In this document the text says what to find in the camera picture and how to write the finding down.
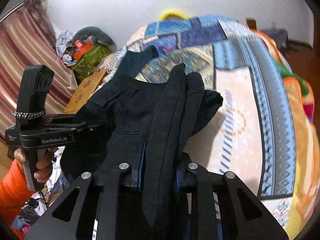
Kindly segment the person left hand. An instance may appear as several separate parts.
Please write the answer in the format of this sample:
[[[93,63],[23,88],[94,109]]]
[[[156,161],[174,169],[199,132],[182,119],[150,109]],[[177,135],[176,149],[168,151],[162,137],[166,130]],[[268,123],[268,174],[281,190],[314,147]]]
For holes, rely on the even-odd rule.
[[[44,156],[37,162],[36,167],[39,170],[34,174],[34,177],[39,183],[46,183],[49,177],[52,175],[52,161],[54,159],[54,153],[57,150],[57,147],[46,149]],[[25,153],[20,148],[18,148],[14,152],[14,157],[17,160],[20,169],[23,171],[23,163],[26,160]]]

